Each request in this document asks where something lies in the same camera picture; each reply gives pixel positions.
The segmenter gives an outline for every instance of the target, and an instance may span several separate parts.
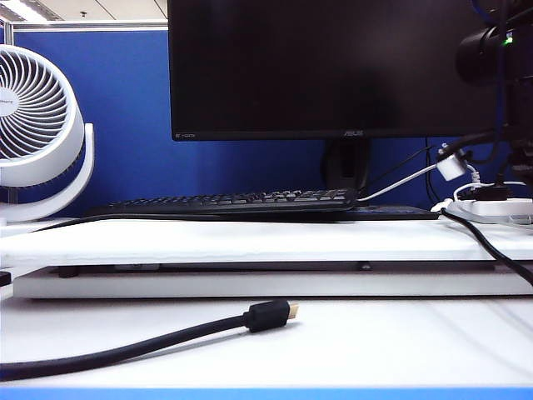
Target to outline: black plug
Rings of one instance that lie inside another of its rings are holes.
[[[252,305],[242,316],[245,320],[244,326],[254,333],[284,327],[288,319],[296,316],[297,311],[297,304],[289,304],[285,300],[274,300]]]
[[[512,191],[504,183],[503,173],[496,175],[494,185],[476,187],[472,191],[472,198],[481,201],[505,201],[512,196]]]
[[[0,287],[11,284],[11,273],[0,271]]]

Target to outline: white power strip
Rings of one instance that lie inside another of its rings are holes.
[[[479,223],[529,225],[533,221],[533,200],[530,198],[508,198],[501,201],[446,200],[438,206],[445,207],[447,211],[459,217]]]

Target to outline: keyboard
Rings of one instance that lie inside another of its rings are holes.
[[[86,216],[341,212],[351,209],[355,201],[356,194],[351,188],[138,198],[90,208]]]

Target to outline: white fan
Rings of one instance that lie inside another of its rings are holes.
[[[0,203],[0,218],[32,221],[61,210],[86,187],[94,164],[92,124],[83,123],[62,72],[34,52],[0,44],[0,186],[54,179],[76,160],[84,139],[82,168],[67,187],[37,202]]]

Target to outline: blue wall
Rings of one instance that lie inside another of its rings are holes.
[[[164,31],[17,33],[15,43],[63,70],[84,120],[95,125],[97,160],[92,180],[61,215],[78,216],[90,206],[128,198],[323,186],[322,141],[173,142]],[[431,139],[432,144],[441,142]],[[371,177],[422,147],[422,138],[375,140]],[[493,178],[497,165],[486,169],[486,180]],[[371,192],[423,166],[420,155]],[[19,198],[26,202],[54,193],[76,171],[49,185],[24,190]],[[446,197],[467,180],[443,182],[434,172],[433,182]],[[422,177],[374,203],[430,206]]]

